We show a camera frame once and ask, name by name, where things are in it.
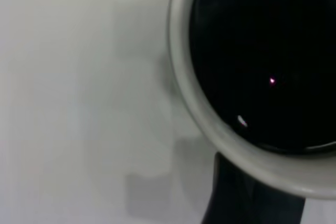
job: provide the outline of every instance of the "white surface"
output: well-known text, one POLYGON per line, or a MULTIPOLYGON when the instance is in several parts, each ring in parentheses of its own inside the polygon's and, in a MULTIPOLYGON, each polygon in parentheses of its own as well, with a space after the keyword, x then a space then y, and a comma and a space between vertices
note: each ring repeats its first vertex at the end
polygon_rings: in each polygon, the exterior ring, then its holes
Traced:
POLYGON ((215 150, 171 85, 167 5, 0 0, 1 223, 200 222, 215 150))

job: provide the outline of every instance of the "dark liquid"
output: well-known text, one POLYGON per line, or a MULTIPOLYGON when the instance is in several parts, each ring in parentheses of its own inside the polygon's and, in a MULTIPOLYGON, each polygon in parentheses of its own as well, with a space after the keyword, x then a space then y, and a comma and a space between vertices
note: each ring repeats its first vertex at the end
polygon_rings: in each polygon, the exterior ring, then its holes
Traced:
POLYGON ((246 140, 286 154, 336 141, 336 0, 195 0, 192 61, 246 140))

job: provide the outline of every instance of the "white mug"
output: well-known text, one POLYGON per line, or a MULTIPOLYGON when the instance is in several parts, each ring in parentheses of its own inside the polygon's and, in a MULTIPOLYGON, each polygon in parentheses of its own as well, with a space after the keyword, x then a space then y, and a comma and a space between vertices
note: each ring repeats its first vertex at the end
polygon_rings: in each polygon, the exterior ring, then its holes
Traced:
POLYGON ((288 157, 264 151, 237 135, 215 113, 191 63, 188 29, 192 4, 193 0, 171 0, 169 47, 177 86, 201 131, 228 160, 262 183, 302 197, 336 199, 336 154, 288 157))

